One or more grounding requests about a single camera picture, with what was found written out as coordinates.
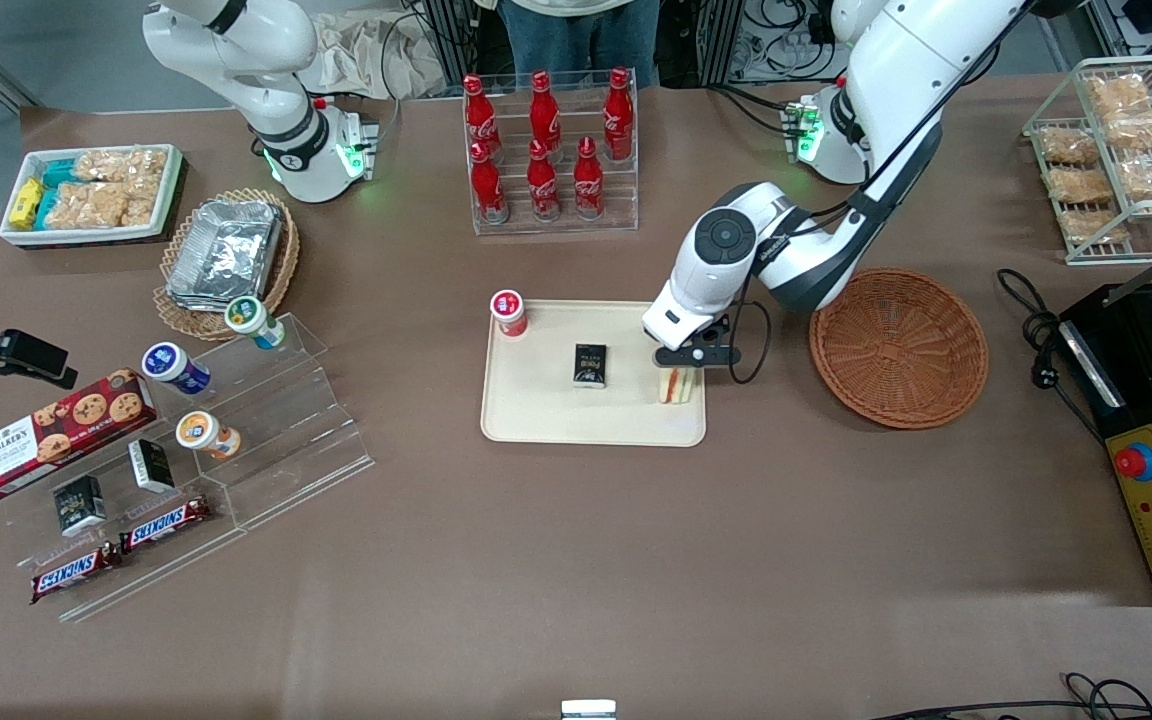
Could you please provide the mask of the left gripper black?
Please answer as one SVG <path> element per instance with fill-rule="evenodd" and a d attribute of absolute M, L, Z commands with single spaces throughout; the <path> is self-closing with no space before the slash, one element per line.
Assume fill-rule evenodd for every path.
<path fill-rule="evenodd" d="M 653 354 L 653 363 L 659 367 L 657 386 L 668 386 L 667 367 L 690 367 L 691 382 L 703 381 L 703 369 L 735 366 L 742 359 L 737 347 L 732 344 L 730 314 L 721 314 L 717 323 L 687 338 L 679 348 L 659 347 Z"/>

